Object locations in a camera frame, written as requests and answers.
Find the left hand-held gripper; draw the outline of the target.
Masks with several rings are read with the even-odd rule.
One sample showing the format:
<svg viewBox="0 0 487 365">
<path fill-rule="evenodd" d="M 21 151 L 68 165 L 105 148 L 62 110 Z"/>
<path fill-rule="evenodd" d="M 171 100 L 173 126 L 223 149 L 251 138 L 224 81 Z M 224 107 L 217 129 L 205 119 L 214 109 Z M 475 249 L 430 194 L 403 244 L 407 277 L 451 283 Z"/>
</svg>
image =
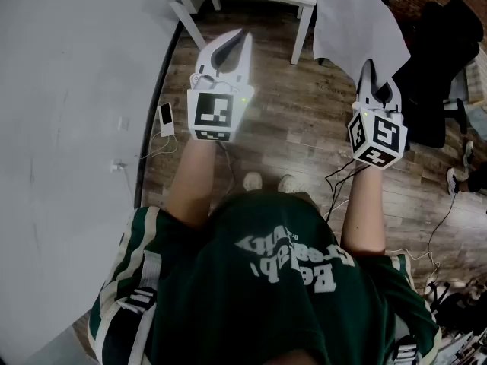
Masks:
<svg viewBox="0 0 487 365">
<path fill-rule="evenodd" d="M 223 33 L 199 53 L 187 91 L 188 128 L 200 141 L 232 142 L 254 96 L 248 85 L 253 36 L 242 29 Z M 216 76 L 230 54 L 229 83 Z"/>
</svg>

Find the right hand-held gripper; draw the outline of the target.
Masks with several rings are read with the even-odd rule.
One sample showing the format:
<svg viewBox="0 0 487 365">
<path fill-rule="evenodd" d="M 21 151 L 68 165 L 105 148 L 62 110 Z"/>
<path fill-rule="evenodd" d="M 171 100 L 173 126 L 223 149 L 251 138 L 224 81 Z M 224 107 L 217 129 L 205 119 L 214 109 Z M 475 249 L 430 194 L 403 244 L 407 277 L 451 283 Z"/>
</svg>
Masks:
<svg viewBox="0 0 487 365">
<path fill-rule="evenodd" d="M 353 117 L 347 129 L 352 146 L 352 157 L 371 167 L 385 170 L 403 157 L 407 127 L 403 124 L 402 97 L 391 78 L 381 88 L 384 108 L 376 106 L 374 63 L 365 61 L 357 86 L 356 101 L 352 104 Z"/>
</svg>

